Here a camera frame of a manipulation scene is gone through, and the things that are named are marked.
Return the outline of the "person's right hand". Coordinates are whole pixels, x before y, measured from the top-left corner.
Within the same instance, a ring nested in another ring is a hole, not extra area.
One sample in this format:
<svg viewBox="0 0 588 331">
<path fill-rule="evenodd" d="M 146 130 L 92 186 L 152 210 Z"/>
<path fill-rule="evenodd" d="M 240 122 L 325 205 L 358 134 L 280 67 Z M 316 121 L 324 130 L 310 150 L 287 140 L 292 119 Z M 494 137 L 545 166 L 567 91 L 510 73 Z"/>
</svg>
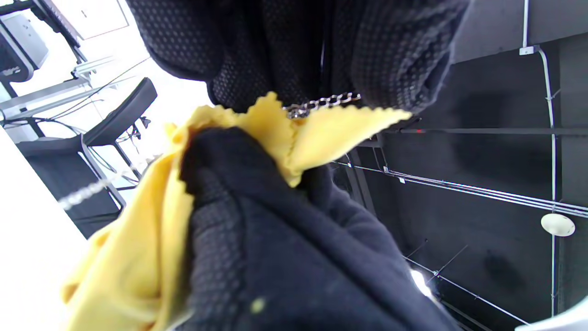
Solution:
<svg viewBox="0 0 588 331">
<path fill-rule="evenodd" d="M 328 165 L 292 188 L 246 132 L 215 128 L 189 141 L 181 178 L 195 196 L 182 331 L 458 331 Z"/>
</svg>

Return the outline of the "person's left hand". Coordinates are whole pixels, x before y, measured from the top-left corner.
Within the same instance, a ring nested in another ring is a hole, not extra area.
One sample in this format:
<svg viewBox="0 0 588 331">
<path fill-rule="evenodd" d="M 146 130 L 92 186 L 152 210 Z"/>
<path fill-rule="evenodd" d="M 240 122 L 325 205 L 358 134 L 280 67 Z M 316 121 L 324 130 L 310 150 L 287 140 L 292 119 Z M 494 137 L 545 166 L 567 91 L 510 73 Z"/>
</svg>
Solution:
<svg viewBox="0 0 588 331">
<path fill-rule="evenodd" d="M 435 102 L 470 0 L 129 0 L 141 39 L 170 75 L 204 82 L 246 112 L 359 94 L 418 113 Z"/>
</svg>

